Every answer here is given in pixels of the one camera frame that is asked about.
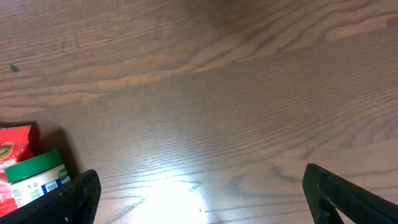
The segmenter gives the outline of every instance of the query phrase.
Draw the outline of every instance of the table top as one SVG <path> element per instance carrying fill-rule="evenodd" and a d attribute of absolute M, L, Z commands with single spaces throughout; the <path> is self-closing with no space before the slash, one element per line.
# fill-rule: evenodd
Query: table top
<path fill-rule="evenodd" d="M 309 162 L 397 203 L 397 9 L 2 1 L 0 118 L 98 172 L 96 223 L 310 223 Z"/>

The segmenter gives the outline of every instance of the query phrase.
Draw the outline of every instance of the wooden surface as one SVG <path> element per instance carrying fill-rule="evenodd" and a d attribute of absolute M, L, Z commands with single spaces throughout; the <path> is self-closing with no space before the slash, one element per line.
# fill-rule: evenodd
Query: wooden surface
<path fill-rule="evenodd" d="M 398 202 L 395 1 L 0 5 L 0 118 L 97 170 L 96 223 L 311 223 L 309 162 Z"/>

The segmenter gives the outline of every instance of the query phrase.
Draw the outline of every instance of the dark spot on wood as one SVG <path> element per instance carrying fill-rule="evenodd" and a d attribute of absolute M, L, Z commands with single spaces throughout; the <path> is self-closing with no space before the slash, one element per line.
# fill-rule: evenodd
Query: dark spot on wood
<path fill-rule="evenodd" d="M 15 66 L 15 65 L 10 65 L 10 70 L 11 70 L 12 72 L 14 72 L 14 73 L 19 72 L 19 68 L 18 68 L 17 66 Z"/>
<path fill-rule="evenodd" d="M 398 16 L 388 19 L 386 24 L 387 26 L 398 26 Z"/>

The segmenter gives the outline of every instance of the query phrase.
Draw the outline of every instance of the red plastic packaging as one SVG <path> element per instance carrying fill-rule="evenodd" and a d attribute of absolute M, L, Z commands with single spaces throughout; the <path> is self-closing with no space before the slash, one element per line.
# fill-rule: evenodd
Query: red plastic packaging
<path fill-rule="evenodd" d="M 29 131 L 30 126 L 0 129 L 0 217 L 18 208 L 4 169 L 34 156 L 29 149 Z"/>

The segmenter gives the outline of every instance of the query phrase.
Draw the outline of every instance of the black object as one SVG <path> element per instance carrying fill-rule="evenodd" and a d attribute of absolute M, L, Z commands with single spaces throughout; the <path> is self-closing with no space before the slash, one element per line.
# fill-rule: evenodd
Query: black object
<path fill-rule="evenodd" d="M 398 223 L 398 206 L 332 174 L 308 164 L 303 189 L 317 224 L 343 223 L 336 208 L 355 223 Z"/>
<path fill-rule="evenodd" d="M 95 170 L 0 218 L 0 224 L 89 224 L 94 222 L 101 195 Z"/>

